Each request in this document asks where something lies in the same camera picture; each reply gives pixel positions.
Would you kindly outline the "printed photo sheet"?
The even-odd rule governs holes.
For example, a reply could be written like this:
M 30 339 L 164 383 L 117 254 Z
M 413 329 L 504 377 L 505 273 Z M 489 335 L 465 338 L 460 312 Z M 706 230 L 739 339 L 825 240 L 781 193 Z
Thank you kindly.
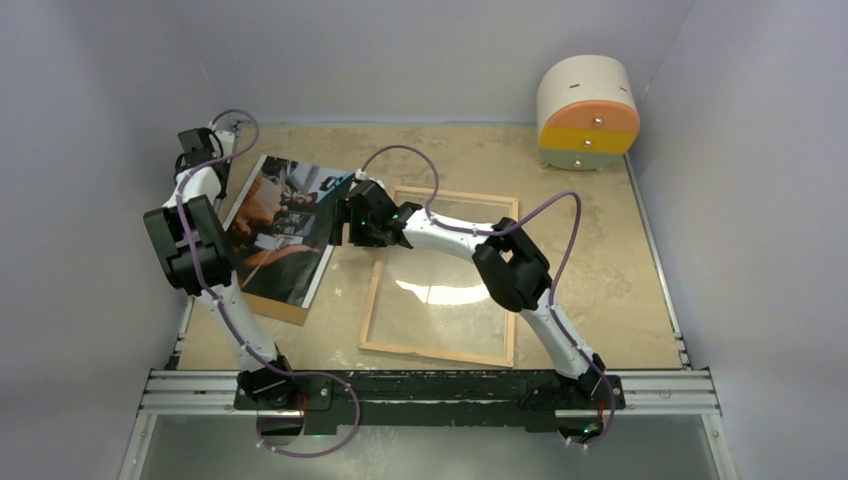
M 224 223 L 245 294 L 310 307 L 333 250 L 336 202 L 353 180 L 342 169 L 260 157 Z

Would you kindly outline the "wooden picture frame with glass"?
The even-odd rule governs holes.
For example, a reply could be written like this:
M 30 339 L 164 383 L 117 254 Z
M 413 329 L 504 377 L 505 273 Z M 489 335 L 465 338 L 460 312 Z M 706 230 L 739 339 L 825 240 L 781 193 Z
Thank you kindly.
M 516 316 L 496 305 L 470 263 L 419 249 L 376 252 L 362 350 L 511 368 Z

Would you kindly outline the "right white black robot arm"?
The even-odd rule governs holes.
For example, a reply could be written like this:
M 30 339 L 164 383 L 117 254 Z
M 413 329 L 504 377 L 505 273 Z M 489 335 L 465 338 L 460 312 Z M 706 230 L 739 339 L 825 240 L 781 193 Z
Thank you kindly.
M 401 205 L 374 180 L 355 182 L 334 207 L 330 242 L 358 247 L 426 249 L 472 263 L 490 298 L 519 314 L 536 334 L 561 380 L 564 399 L 584 407 L 615 388 L 597 355 L 555 298 L 559 273 L 523 228 L 504 217 L 494 224 L 438 215 L 429 203 Z

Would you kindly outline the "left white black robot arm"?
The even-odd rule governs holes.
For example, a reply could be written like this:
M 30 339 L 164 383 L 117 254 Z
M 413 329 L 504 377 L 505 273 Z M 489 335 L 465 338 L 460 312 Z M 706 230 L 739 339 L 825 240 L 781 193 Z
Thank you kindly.
M 234 250 L 214 203 L 226 195 L 232 157 L 209 127 L 178 134 L 175 189 L 143 222 L 169 283 L 200 302 L 237 355 L 242 400 L 284 409 L 299 394 L 286 358 L 259 326 L 238 286 Z

